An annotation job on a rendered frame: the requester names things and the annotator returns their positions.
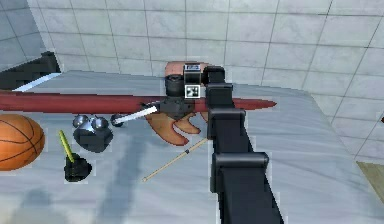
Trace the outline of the orange basketball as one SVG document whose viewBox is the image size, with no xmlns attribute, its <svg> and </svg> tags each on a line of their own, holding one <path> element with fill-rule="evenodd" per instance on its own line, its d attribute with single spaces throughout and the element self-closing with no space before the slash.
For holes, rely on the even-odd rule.
<svg viewBox="0 0 384 224">
<path fill-rule="evenodd" d="M 36 121 L 19 114 L 0 114 L 0 171 L 29 165 L 44 145 L 45 133 Z"/>
</svg>

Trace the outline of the black alarm clock silver bells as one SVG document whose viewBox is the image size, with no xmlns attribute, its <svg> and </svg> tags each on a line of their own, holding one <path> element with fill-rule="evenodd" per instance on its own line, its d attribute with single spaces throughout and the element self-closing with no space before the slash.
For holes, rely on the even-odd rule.
<svg viewBox="0 0 384 224">
<path fill-rule="evenodd" d="M 72 124 L 75 141 L 90 152 L 103 152 L 113 139 L 112 130 L 104 117 L 77 115 Z"/>
</svg>

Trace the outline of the pale grey desk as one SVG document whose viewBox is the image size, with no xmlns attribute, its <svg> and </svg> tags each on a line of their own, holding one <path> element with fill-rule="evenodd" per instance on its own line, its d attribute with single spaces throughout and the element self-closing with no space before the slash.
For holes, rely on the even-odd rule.
<svg viewBox="0 0 384 224">
<path fill-rule="evenodd" d="M 21 92 L 159 96 L 159 77 L 71 71 L 17 89 Z M 248 113 L 253 147 L 269 155 L 268 179 L 285 224 L 384 224 L 384 203 L 306 92 L 236 85 L 242 98 L 276 106 Z M 185 147 L 159 138 L 143 119 L 114 132 L 110 146 L 89 154 L 92 174 L 80 183 L 63 175 L 58 132 L 70 131 L 71 113 L 13 111 L 37 121 L 46 147 L 31 165 L 0 173 L 0 224 L 219 224 L 209 189 L 212 146 L 205 144 L 142 178 L 204 139 Z"/>
</svg>

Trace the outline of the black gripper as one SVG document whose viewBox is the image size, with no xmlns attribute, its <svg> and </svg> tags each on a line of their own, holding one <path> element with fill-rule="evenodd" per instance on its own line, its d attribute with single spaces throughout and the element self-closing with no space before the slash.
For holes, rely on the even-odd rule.
<svg viewBox="0 0 384 224">
<path fill-rule="evenodd" d="M 174 120 L 180 120 L 193 112 L 194 100 L 185 98 L 184 77 L 179 74 L 171 74 L 165 77 L 166 97 L 160 103 L 160 111 Z M 124 122 L 157 112 L 156 106 L 145 107 L 132 114 L 114 114 L 110 122 L 115 127 L 120 127 Z"/>
</svg>

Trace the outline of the red baseball bat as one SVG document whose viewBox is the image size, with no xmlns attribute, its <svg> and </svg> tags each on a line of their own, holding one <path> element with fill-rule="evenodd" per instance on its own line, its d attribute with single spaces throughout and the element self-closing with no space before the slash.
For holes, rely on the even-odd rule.
<svg viewBox="0 0 384 224">
<path fill-rule="evenodd" d="M 156 106 L 166 96 L 63 94 L 21 91 L 0 91 L 0 110 L 71 114 L 129 114 L 145 107 Z M 272 100 L 233 98 L 219 93 L 194 100 L 193 112 L 207 112 L 209 108 L 239 108 L 257 110 L 277 105 Z"/>
</svg>

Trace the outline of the yellow stick on black base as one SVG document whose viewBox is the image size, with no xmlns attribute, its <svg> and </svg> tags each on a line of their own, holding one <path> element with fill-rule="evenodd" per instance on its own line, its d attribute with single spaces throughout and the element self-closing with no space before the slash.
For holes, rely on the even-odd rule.
<svg viewBox="0 0 384 224">
<path fill-rule="evenodd" d="M 68 143 L 65 133 L 58 132 L 61 145 L 66 154 L 66 163 L 63 168 L 64 178 L 68 182 L 79 182 L 88 177 L 92 171 L 92 165 L 87 160 L 76 153 L 73 153 Z"/>
</svg>

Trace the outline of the thin wooden pencil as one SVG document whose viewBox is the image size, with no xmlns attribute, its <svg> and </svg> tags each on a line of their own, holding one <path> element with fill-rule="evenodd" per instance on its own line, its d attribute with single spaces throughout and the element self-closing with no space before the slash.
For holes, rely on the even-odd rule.
<svg viewBox="0 0 384 224">
<path fill-rule="evenodd" d="M 177 155 L 175 158 L 171 159 L 169 162 L 167 162 L 166 164 L 164 164 L 160 168 L 156 169 L 155 171 L 153 171 L 149 175 L 143 177 L 142 182 L 147 182 L 149 179 L 153 178 L 159 172 L 163 171 L 164 169 L 168 168 L 170 165 L 172 165 L 176 161 L 178 161 L 181 158 L 185 157 L 186 155 L 190 154 L 191 152 L 193 152 L 194 150 L 196 150 L 197 148 L 199 148 L 200 146 L 205 144 L 207 141 L 208 141 L 208 139 L 204 138 L 204 139 L 200 140 L 199 142 L 195 143 L 193 146 L 189 147 L 188 149 L 186 149 L 185 151 L 183 151 L 182 153 Z"/>
</svg>

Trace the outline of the black block with white edge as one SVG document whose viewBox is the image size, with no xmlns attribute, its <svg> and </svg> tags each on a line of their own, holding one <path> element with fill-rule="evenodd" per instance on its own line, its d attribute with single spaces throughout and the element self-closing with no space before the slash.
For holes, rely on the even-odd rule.
<svg viewBox="0 0 384 224">
<path fill-rule="evenodd" d="M 14 90 L 38 78 L 60 72 L 55 54 L 46 51 L 39 58 L 0 71 L 0 90 Z"/>
</svg>

